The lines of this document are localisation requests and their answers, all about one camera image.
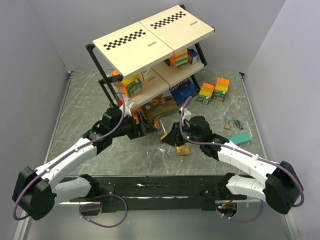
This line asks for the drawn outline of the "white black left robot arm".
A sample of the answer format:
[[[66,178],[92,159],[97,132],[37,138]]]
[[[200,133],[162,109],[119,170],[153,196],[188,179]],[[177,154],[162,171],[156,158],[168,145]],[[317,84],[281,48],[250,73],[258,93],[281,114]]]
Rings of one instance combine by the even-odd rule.
[[[114,138],[144,137],[157,129],[141,112],[132,114],[128,107],[110,107],[91,129],[68,150],[35,169],[25,167],[18,174],[12,200],[28,217],[40,220],[56,205],[76,198],[95,200],[99,182],[88,174],[74,180],[62,180],[76,167],[99,155]]]

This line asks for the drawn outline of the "brass padlock with key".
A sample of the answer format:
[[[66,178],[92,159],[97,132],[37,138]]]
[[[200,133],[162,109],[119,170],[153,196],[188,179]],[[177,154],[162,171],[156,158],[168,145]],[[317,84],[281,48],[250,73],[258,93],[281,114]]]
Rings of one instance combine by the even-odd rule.
[[[163,143],[163,139],[167,136],[168,133],[165,130],[163,122],[160,119],[156,118],[154,120],[154,126],[155,126],[155,128],[157,130],[159,141],[162,144]]]

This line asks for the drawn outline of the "silver key pair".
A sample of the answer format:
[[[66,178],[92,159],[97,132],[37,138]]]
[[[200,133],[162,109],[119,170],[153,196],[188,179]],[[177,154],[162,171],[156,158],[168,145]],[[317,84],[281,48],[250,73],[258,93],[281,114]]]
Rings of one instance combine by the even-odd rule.
[[[164,149],[164,148],[158,148],[158,150],[161,151],[161,153],[162,153],[163,155],[166,155],[168,158],[170,157],[169,154],[168,154],[168,151],[167,151],[166,149]]]

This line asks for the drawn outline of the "large brass padlock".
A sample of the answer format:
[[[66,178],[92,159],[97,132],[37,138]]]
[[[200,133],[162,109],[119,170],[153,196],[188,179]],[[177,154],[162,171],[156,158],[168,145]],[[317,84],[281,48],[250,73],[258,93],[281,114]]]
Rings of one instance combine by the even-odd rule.
[[[186,143],[181,146],[176,147],[177,156],[190,156],[191,155],[191,149],[190,146]]]

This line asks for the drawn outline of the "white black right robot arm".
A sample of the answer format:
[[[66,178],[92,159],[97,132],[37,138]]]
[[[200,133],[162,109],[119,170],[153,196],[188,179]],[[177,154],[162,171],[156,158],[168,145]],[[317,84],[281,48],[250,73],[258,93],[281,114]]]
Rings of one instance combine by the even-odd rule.
[[[291,208],[298,206],[296,201],[303,198],[303,187],[290,163],[265,160],[240,148],[229,139],[213,133],[203,116],[175,122],[161,141],[173,147],[185,143],[199,145],[206,156],[248,174],[244,177],[227,173],[218,187],[223,199],[237,195],[257,198],[276,212],[286,215]]]

